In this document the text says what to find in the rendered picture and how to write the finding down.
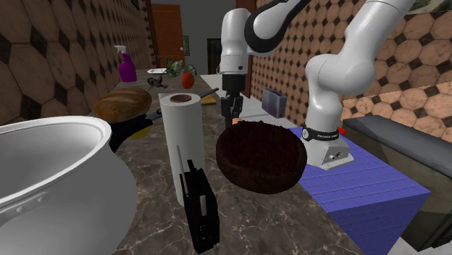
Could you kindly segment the yellow round thing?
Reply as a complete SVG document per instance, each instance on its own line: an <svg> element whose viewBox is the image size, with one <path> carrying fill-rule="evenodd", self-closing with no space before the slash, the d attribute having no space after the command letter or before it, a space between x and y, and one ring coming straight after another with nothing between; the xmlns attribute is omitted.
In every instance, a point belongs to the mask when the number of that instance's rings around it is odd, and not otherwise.
<svg viewBox="0 0 452 255"><path fill-rule="evenodd" d="M130 136L130 138L131 138L131 139L141 139L141 138L144 138L144 137L146 137L146 136L149 134L150 129L151 129L150 126L145 127L144 129L142 129L142 130L140 130L140 131L138 131L138 132L136 132L136 133L133 133L133 134Z"/></svg>

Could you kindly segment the orange door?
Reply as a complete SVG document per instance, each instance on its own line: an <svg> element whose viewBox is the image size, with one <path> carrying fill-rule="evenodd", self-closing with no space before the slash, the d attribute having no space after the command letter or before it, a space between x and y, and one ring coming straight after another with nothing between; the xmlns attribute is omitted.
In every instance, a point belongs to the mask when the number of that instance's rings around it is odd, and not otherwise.
<svg viewBox="0 0 452 255"><path fill-rule="evenodd" d="M168 59L182 60L185 63L180 6L151 4L151 8L156 37L156 56L160 67L166 67Z"/></svg>

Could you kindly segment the green leafy lettuce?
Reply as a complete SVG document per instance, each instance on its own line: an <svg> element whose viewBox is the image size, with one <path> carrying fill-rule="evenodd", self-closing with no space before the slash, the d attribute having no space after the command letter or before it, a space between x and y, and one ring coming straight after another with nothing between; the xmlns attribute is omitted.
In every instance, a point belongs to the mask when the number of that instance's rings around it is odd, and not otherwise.
<svg viewBox="0 0 452 255"><path fill-rule="evenodd" d="M170 58L167 58L166 73L169 78L175 78L186 72L191 73L193 76L197 76L196 68L192 64L184 65L183 60L173 61Z"/></svg>

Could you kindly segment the red tomato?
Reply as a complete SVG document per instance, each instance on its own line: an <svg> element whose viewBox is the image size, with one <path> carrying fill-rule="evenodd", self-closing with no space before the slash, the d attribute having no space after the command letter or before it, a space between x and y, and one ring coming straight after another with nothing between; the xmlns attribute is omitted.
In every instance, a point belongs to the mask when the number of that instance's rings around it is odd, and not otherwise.
<svg viewBox="0 0 452 255"><path fill-rule="evenodd" d="M181 84L185 89L190 89L195 83L194 76L191 72L185 72L181 79Z"/></svg>

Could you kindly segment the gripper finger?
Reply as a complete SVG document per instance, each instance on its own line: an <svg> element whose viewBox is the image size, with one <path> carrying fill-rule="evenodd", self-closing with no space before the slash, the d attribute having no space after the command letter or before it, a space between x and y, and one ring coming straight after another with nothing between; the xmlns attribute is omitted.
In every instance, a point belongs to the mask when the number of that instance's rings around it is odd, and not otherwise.
<svg viewBox="0 0 452 255"><path fill-rule="evenodd" d="M233 102L233 118L239 118L240 113L242 112L243 108L243 97L240 93L233 96L234 102Z"/></svg>
<svg viewBox="0 0 452 255"><path fill-rule="evenodd" d="M221 111L222 116L225 118L225 127L229 128L232 126L233 120L233 104L234 99L230 94L226 94L225 97L221 98Z"/></svg>

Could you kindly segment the large white pot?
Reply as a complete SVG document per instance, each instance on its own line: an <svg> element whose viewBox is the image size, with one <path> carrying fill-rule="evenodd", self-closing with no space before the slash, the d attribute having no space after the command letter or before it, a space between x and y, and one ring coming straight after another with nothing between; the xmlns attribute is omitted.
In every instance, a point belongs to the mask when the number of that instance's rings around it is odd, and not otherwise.
<svg viewBox="0 0 452 255"><path fill-rule="evenodd" d="M112 255L138 194L99 118L0 126L0 255Z"/></svg>

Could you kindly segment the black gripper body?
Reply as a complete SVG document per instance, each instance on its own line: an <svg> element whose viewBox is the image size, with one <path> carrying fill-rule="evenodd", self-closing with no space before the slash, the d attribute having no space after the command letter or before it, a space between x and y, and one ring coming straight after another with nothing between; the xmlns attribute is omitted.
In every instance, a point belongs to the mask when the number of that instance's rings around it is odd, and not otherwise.
<svg viewBox="0 0 452 255"><path fill-rule="evenodd" d="M246 88L246 76L242 74L223 74L222 89L227 94L239 94Z"/></svg>

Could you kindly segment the small dark bird figure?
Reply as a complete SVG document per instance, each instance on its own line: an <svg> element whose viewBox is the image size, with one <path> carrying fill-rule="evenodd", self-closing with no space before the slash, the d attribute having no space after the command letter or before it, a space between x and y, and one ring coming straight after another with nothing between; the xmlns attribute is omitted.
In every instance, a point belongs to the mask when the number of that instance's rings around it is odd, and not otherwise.
<svg viewBox="0 0 452 255"><path fill-rule="evenodd" d="M149 77L147 82L153 88L167 88L168 85L162 83L163 77L160 75L158 78Z"/></svg>

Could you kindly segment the dark brown chocolate cake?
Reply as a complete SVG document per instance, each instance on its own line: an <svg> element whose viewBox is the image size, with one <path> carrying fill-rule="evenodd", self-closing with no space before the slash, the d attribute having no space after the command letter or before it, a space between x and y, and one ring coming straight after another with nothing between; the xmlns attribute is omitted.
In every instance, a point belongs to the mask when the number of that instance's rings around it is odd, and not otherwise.
<svg viewBox="0 0 452 255"><path fill-rule="evenodd" d="M292 188L307 163L303 142L289 129L245 120L226 128L218 137L216 158L231 183L262 194Z"/></svg>

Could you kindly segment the grey purple toaster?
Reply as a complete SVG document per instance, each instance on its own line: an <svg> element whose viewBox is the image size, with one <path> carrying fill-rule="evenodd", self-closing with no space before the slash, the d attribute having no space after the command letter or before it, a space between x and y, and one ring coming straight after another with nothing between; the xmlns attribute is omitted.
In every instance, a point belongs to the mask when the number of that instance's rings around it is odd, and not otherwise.
<svg viewBox="0 0 452 255"><path fill-rule="evenodd" d="M283 118L285 116L286 104L286 95L270 88L265 88L262 91L261 107L271 116L275 118Z"/></svg>

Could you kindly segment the purple spray bottle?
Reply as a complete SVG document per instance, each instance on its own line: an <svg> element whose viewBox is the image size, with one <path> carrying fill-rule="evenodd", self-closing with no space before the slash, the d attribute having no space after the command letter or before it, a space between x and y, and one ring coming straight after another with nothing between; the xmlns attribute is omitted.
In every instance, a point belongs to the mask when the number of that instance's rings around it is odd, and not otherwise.
<svg viewBox="0 0 452 255"><path fill-rule="evenodd" d="M127 47L123 45L114 46L118 53L122 55L122 63L118 66L120 79L124 83L133 83L137 81L135 66L127 53Z"/></svg>

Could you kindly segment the brown bread loaf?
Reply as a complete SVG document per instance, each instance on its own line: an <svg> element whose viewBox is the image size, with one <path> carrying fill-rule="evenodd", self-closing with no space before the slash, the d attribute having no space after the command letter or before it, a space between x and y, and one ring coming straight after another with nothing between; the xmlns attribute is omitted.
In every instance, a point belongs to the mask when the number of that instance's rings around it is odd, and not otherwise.
<svg viewBox="0 0 452 255"><path fill-rule="evenodd" d="M130 120L147 113L152 103L151 95L141 88L120 88L101 97L93 116L108 123Z"/></svg>

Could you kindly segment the black long-handled pan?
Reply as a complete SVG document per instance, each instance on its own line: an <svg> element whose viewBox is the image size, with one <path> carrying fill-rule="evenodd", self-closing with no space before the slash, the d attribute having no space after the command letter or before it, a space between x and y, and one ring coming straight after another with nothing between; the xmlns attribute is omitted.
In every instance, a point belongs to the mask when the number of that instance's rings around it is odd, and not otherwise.
<svg viewBox="0 0 452 255"><path fill-rule="evenodd" d="M111 150L115 153L123 141L134 133L153 125L153 121L162 117L161 109L151 114L142 114L130 120L118 123L112 123L112 136L109 140Z"/></svg>

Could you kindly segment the blue tiled robot stand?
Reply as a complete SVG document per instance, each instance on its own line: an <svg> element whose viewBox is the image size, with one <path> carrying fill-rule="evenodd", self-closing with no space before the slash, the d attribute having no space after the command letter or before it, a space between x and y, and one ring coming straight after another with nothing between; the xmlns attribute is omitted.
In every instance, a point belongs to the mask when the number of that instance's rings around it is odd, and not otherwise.
<svg viewBox="0 0 452 255"><path fill-rule="evenodd" d="M430 191L346 140L354 160L307 165L299 183L366 255L387 255Z"/></svg>

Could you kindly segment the white paper towel roll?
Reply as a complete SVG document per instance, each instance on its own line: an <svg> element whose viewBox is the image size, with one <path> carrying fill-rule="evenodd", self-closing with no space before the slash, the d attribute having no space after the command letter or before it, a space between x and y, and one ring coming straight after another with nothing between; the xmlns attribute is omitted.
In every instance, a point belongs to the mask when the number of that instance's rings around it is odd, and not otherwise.
<svg viewBox="0 0 452 255"><path fill-rule="evenodd" d="M160 93L159 103L177 201L183 204L180 174L190 170L188 160L198 169L206 168L201 97Z"/></svg>

